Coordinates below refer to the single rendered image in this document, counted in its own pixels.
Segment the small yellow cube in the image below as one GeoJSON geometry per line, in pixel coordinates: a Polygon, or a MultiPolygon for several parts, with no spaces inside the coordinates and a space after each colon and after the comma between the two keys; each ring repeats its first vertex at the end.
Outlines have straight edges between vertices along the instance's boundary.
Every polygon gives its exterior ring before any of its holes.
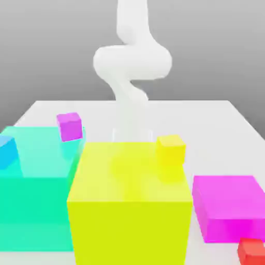
{"type": "Polygon", "coordinates": [[[157,152],[164,161],[183,165],[185,162],[186,144],[179,135],[158,136],[157,152]]]}

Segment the small purple cube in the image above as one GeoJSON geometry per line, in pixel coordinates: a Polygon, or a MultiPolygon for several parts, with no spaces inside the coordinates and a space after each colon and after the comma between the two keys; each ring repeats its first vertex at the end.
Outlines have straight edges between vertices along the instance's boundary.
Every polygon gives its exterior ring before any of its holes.
{"type": "Polygon", "coordinates": [[[83,138],[82,121],[77,112],[58,114],[56,120],[63,142],[83,138]]]}

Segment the small blue cube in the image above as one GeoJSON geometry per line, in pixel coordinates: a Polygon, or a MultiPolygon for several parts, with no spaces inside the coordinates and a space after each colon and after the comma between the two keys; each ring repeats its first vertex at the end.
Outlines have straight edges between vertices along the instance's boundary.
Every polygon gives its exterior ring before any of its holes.
{"type": "Polygon", "coordinates": [[[0,135],[0,170],[15,165],[18,161],[19,155],[14,137],[0,135]]]}

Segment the small red cube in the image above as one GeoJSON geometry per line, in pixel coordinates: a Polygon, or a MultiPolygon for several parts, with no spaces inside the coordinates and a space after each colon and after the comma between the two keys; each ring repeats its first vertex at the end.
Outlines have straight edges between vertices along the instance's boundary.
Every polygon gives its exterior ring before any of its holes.
{"type": "Polygon", "coordinates": [[[238,257],[241,265],[265,265],[265,246],[262,240],[241,238],[238,257]]]}

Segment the large yellow-green box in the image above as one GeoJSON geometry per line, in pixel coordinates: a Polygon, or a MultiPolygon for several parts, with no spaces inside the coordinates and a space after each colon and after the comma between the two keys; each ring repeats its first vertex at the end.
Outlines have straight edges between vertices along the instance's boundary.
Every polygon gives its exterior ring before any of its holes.
{"type": "Polygon", "coordinates": [[[193,200],[155,142],[88,142],[67,199],[76,265],[184,265],[193,200]]]}

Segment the large magenta box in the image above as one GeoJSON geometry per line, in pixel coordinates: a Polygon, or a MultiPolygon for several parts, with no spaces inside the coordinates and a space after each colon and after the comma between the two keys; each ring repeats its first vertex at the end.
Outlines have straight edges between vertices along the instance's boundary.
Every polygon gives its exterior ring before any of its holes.
{"type": "Polygon", "coordinates": [[[193,203],[206,243],[265,242],[265,192],[251,175],[196,175],[193,203]]]}

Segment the large teal box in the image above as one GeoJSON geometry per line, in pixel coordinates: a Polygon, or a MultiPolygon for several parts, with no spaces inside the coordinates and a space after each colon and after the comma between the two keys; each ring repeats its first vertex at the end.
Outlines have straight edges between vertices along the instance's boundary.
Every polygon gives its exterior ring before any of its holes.
{"type": "Polygon", "coordinates": [[[0,252],[73,250],[67,198],[85,138],[63,142],[57,127],[8,126],[19,161],[0,170],[0,252]]]}

